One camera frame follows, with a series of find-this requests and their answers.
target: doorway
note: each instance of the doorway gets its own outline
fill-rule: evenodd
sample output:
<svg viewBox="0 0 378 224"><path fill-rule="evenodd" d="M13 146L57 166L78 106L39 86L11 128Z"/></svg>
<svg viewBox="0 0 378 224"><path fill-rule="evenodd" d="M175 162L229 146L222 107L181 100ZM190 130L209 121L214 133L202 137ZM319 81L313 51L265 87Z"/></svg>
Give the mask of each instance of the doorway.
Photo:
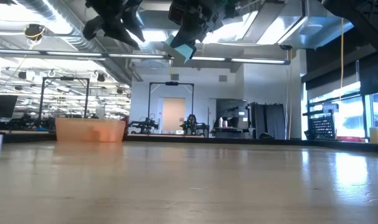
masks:
<svg viewBox="0 0 378 224"><path fill-rule="evenodd" d="M165 134L175 134L182 130L180 125L185 120L185 99L164 98L163 102L163 130Z"/></svg>

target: ceiling pipe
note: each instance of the ceiling pipe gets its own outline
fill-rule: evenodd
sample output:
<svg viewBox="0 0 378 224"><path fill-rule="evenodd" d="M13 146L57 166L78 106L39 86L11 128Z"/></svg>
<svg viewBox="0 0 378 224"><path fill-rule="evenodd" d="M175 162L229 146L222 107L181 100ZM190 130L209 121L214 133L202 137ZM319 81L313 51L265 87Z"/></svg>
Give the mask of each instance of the ceiling pipe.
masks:
<svg viewBox="0 0 378 224"><path fill-rule="evenodd" d="M63 40L80 52L104 52L104 47L95 39L87 41L81 33L84 24L66 4L61 0L15 0L33 13L40 14L49 22L55 24L57 29L70 29L68 34L79 37L64 37ZM97 62L111 72L119 82L131 84L132 77L110 58Z"/></svg>

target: light blue object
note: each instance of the light blue object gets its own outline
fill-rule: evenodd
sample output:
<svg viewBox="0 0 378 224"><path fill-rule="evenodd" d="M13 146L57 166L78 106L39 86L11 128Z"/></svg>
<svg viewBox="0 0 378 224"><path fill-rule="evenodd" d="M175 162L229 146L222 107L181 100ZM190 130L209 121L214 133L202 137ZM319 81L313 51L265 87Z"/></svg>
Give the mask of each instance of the light blue object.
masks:
<svg viewBox="0 0 378 224"><path fill-rule="evenodd" d="M186 44L173 48L170 46L173 39L174 39L174 36L171 35L164 42L164 50L166 51L166 53L171 55L174 58L174 60L177 60L180 63L186 63L190 59L190 56L193 53L193 49L191 49Z"/></svg>

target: computer monitor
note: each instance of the computer monitor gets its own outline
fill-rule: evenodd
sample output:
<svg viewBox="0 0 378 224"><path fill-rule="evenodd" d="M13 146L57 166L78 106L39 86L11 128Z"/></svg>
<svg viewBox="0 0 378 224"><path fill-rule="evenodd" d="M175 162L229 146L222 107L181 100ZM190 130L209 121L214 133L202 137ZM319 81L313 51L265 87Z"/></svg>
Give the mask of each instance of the computer monitor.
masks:
<svg viewBox="0 0 378 224"><path fill-rule="evenodd" d="M14 113L17 96L0 95L0 118L11 118Z"/></svg>

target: orange bin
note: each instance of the orange bin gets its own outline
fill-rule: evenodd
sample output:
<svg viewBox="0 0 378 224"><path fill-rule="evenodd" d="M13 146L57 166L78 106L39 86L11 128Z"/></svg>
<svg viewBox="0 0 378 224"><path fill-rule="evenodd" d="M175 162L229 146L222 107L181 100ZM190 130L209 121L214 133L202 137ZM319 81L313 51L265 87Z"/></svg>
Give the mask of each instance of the orange bin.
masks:
<svg viewBox="0 0 378 224"><path fill-rule="evenodd" d="M112 119L57 118L58 141L121 142L126 122Z"/></svg>

